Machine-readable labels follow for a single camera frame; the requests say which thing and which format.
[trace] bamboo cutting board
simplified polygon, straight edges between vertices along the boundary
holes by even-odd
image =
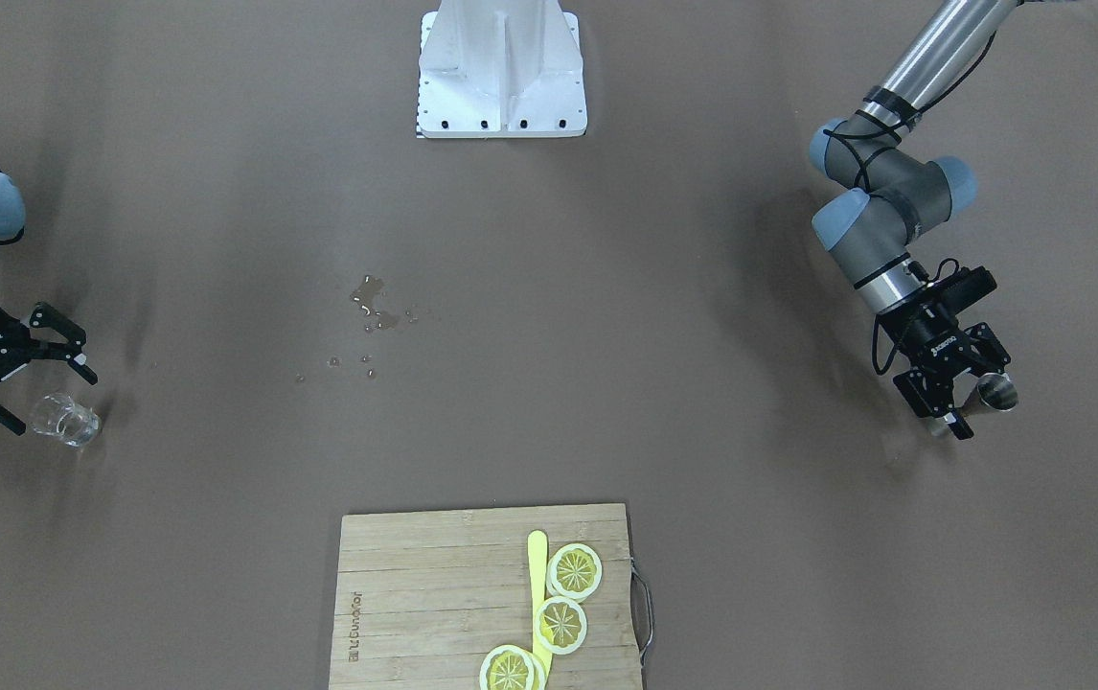
[[[536,528],[549,536],[549,555],[581,542],[605,565],[583,602],[587,638],[554,657],[546,690],[642,690],[620,503],[346,515],[329,687],[477,690],[489,650],[530,649],[527,537]]]

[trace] yellow plastic knife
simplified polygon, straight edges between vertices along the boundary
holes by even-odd
[[[528,581],[531,586],[531,655],[546,668],[546,680],[552,665],[552,652],[537,637],[537,610],[546,602],[546,569],[549,564],[549,537],[536,530],[528,533]]]

